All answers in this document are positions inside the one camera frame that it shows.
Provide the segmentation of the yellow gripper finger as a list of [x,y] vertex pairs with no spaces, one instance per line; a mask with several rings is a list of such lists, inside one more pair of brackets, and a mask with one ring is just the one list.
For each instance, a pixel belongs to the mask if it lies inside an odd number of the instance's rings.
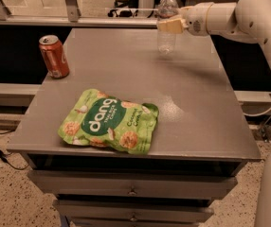
[[157,22],[157,29],[161,32],[181,34],[188,28],[184,19],[176,18]]
[[179,14],[182,17],[186,17],[190,13],[191,9],[192,9],[192,6],[182,7],[182,8],[179,9]]

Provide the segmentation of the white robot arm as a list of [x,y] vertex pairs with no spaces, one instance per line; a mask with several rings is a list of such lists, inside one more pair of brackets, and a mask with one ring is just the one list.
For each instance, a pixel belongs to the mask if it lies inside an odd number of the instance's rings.
[[[187,31],[193,36],[216,35],[255,44],[261,58],[247,63],[243,71],[260,83],[262,74],[271,81],[271,0],[239,0],[232,3],[199,3],[175,9],[157,22],[157,29],[171,34]],[[254,227],[271,227],[271,152],[262,174]]]

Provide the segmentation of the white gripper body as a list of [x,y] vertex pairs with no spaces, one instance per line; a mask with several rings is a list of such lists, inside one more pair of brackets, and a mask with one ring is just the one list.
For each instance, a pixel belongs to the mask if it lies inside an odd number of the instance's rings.
[[183,17],[188,25],[187,31],[194,36],[207,36],[207,17],[208,11],[212,7],[213,2],[199,3],[192,6],[190,13]]

